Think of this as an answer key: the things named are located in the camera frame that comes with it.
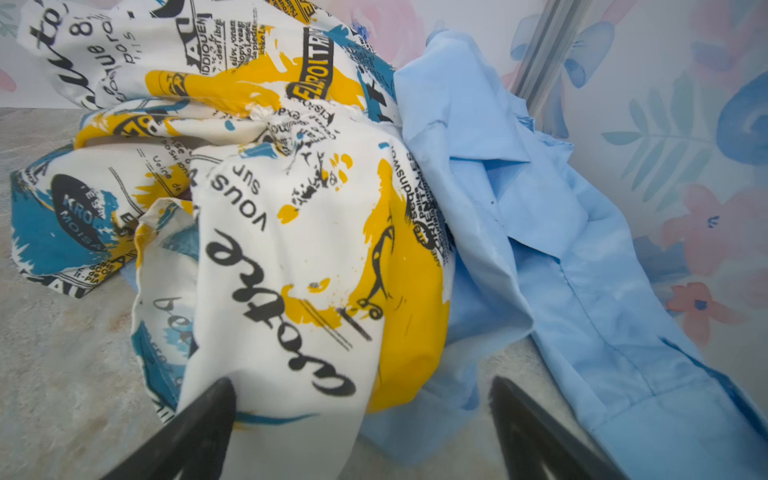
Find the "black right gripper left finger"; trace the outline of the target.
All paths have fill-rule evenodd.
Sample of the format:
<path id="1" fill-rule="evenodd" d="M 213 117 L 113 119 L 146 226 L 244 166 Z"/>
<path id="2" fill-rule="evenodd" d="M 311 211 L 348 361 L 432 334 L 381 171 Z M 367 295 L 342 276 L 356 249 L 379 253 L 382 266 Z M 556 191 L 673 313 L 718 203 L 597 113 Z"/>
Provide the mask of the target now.
<path id="1" fill-rule="evenodd" d="M 235 417 L 235 389 L 223 377 L 104 477 L 218 479 Z"/>

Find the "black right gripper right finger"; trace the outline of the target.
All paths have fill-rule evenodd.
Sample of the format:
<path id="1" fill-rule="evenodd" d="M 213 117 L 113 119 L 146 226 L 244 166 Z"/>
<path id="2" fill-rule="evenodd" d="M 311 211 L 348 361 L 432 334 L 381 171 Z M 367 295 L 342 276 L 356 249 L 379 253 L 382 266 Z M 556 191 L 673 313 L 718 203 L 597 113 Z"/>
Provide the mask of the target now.
<path id="1" fill-rule="evenodd" d="M 622 479 L 512 380 L 493 378 L 489 406 L 510 479 Z"/>

